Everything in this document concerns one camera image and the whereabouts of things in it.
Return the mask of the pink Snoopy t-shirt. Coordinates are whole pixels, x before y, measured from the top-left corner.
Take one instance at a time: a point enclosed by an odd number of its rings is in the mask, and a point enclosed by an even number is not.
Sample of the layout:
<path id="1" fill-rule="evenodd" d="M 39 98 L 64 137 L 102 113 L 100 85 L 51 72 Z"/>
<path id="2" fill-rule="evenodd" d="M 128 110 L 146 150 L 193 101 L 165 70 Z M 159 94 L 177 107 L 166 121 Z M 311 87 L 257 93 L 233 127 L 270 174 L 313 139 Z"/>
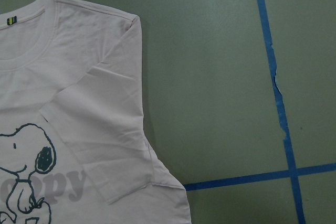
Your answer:
<path id="1" fill-rule="evenodd" d="M 137 15 L 35 0 L 1 15 L 1 223 L 190 223 L 143 129 Z"/>

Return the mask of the brown table cover mat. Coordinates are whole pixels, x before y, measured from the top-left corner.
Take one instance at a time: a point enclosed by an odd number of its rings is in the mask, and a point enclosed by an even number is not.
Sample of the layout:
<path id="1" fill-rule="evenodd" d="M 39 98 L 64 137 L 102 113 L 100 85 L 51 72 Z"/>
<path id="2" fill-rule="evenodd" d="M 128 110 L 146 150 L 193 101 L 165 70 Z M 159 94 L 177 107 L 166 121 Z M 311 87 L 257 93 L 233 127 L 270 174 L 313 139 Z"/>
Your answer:
<path id="1" fill-rule="evenodd" d="M 193 223 L 335 223 L 335 0 L 86 1 L 141 18 L 145 133 Z"/>

